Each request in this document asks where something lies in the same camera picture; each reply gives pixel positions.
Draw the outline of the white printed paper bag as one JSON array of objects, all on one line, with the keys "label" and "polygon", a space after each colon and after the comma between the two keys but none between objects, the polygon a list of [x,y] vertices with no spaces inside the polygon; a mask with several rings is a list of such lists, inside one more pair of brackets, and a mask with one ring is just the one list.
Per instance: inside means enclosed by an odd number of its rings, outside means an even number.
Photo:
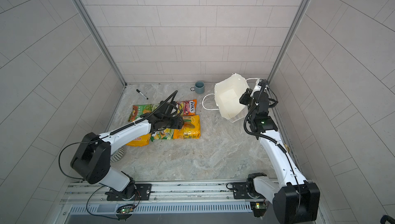
[{"label": "white printed paper bag", "polygon": [[[202,100],[202,106],[207,111],[219,111],[221,116],[231,123],[244,118],[247,113],[247,104],[240,104],[240,98],[247,90],[250,90],[248,80],[256,80],[259,78],[246,79],[239,74],[233,74],[231,77],[215,84],[214,93],[207,94]],[[208,96],[214,96],[217,108],[208,109],[205,107],[205,99]]]}]

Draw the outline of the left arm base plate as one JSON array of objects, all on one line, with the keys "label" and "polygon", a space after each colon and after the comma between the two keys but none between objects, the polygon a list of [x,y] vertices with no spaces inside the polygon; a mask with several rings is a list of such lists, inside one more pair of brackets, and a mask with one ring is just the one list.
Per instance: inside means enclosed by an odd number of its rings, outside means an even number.
[{"label": "left arm base plate", "polygon": [[149,199],[151,188],[151,184],[129,184],[122,192],[110,188],[105,194],[107,201],[144,201]]}]

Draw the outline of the orange snack packet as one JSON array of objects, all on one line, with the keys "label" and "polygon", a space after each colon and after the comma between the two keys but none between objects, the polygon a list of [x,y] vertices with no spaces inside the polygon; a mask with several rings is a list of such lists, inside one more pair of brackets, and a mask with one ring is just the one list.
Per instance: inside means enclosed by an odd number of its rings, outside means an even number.
[{"label": "orange snack packet", "polygon": [[200,116],[184,116],[184,125],[175,129],[173,139],[199,139],[201,135]]}]

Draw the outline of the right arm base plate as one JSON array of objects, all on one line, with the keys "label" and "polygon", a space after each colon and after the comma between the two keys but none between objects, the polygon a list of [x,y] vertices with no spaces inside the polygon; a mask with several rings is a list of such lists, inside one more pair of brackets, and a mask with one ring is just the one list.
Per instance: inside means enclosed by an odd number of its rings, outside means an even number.
[{"label": "right arm base plate", "polygon": [[250,191],[246,182],[232,182],[226,187],[233,193],[234,199],[265,199],[263,195]]}]

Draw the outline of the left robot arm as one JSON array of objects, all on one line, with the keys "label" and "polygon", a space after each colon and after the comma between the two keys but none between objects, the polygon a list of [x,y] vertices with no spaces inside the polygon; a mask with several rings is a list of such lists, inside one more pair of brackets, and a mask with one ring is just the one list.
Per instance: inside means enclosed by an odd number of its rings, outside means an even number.
[{"label": "left robot arm", "polygon": [[83,137],[70,166],[83,180],[110,188],[108,200],[130,200],[137,195],[134,179],[111,167],[111,156],[132,140],[163,129],[181,129],[182,109],[175,101],[162,101],[152,113],[111,132]]}]

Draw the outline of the orange Fox's candy packet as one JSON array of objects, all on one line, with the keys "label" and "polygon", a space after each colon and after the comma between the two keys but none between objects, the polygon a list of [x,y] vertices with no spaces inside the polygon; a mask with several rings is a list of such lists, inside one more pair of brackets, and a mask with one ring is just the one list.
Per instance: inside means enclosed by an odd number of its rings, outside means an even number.
[{"label": "orange Fox's candy packet", "polygon": [[196,115],[197,100],[177,101],[177,104],[182,109],[181,116]]}]

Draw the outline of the green snack packet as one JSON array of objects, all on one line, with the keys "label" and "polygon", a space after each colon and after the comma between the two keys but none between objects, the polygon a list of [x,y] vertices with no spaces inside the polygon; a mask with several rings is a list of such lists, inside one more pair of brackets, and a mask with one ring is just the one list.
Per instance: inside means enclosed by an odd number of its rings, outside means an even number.
[{"label": "green snack packet", "polygon": [[161,109],[163,107],[163,105],[164,105],[163,101],[158,104],[152,104],[152,112],[155,112],[157,109]]}]

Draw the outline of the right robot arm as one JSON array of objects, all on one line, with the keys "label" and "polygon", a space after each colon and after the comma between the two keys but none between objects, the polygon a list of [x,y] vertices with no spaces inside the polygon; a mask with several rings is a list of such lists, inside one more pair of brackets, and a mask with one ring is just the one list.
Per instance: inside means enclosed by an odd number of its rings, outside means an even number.
[{"label": "right robot arm", "polygon": [[266,150],[278,182],[263,173],[254,173],[247,178],[247,188],[253,198],[263,196],[273,206],[279,223],[313,222],[317,219],[321,193],[297,168],[282,142],[278,127],[269,116],[269,109],[278,104],[268,96],[269,89],[267,82],[259,79],[253,89],[246,89],[239,102],[248,107],[244,131],[259,140]]}]

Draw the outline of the green corn chips bag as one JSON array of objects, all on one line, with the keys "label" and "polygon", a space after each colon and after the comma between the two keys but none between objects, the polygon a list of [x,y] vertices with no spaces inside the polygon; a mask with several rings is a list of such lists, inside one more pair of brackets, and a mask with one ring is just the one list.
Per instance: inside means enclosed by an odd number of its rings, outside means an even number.
[{"label": "green corn chips bag", "polygon": [[137,118],[140,118],[141,115],[152,112],[152,106],[152,104],[132,106],[132,111],[129,115],[128,121],[135,121]]}]

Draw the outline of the yellow snack bag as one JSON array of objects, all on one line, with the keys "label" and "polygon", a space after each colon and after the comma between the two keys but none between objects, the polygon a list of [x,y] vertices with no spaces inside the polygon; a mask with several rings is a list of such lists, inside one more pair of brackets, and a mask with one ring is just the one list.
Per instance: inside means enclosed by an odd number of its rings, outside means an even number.
[{"label": "yellow snack bag", "polygon": [[151,134],[146,134],[130,141],[129,143],[127,143],[127,145],[130,147],[144,147],[148,145],[150,141],[151,141]]}]

